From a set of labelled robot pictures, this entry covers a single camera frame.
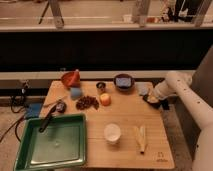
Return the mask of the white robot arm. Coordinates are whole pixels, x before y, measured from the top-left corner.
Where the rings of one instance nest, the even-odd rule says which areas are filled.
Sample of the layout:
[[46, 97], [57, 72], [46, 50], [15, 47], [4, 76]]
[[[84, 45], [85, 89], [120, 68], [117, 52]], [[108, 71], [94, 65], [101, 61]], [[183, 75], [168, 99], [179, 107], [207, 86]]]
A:
[[179, 71], [169, 71], [165, 79], [148, 94], [149, 102], [164, 100], [176, 94], [200, 128], [193, 171], [213, 171], [213, 108], [191, 88], [192, 76]]

